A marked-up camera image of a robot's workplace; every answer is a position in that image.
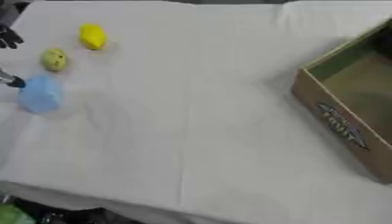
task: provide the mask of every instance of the blue ball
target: blue ball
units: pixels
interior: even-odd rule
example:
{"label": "blue ball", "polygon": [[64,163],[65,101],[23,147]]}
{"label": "blue ball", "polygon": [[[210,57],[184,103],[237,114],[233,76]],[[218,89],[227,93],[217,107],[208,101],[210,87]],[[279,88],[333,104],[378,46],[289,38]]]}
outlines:
{"label": "blue ball", "polygon": [[26,81],[19,90],[17,101],[20,106],[35,114],[59,109],[63,101],[63,87],[51,75],[39,75]]}

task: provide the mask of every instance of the white cloth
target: white cloth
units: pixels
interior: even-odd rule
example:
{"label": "white cloth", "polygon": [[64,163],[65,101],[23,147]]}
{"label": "white cloth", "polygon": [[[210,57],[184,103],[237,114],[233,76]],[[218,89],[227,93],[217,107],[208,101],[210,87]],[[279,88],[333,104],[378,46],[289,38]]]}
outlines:
{"label": "white cloth", "polygon": [[[25,43],[1,50],[0,66],[40,74],[39,54],[61,47],[71,58],[59,74],[67,99],[58,112],[31,115],[15,106],[15,89],[0,88],[0,187],[130,216],[390,223],[391,189],[290,86],[300,65],[391,13],[388,1],[33,3],[14,25]],[[78,43],[86,22],[108,32],[106,49]]]}

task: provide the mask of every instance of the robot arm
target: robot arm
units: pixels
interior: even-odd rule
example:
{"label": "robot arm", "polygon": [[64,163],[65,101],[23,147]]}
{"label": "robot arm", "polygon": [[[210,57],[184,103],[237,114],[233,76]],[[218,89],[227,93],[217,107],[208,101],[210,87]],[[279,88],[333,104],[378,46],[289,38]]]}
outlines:
{"label": "robot arm", "polygon": [[[22,44],[24,41],[19,37],[10,27],[5,24],[0,24],[0,48],[9,47],[11,49],[18,48],[17,44]],[[0,82],[13,88],[24,88],[25,81],[21,78],[8,74],[0,68]]]}

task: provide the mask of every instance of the open box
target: open box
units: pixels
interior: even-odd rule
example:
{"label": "open box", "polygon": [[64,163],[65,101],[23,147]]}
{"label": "open box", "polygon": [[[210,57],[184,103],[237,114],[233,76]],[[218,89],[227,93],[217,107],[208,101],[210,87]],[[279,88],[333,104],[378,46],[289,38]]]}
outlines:
{"label": "open box", "polygon": [[391,20],[303,66],[293,93],[374,175],[389,183],[392,57],[375,47],[386,31],[392,33]]}

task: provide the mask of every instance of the yellow lemon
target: yellow lemon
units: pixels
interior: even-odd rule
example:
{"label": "yellow lemon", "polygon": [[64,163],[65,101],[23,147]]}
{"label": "yellow lemon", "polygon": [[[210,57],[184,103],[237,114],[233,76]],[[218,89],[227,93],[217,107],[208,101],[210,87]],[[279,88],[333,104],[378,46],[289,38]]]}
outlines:
{"label": "yellow lemon", "polygon": [[41,64],[52,72],[59,72],[67,66],[67,56],[59,48],[50,48],[41,54]]}
{"label": "yellow lemon", "polygon": [[80,27],[80,42],[88,49],[102,49],[106,39],[105,31],[98,24],[83,24]]}

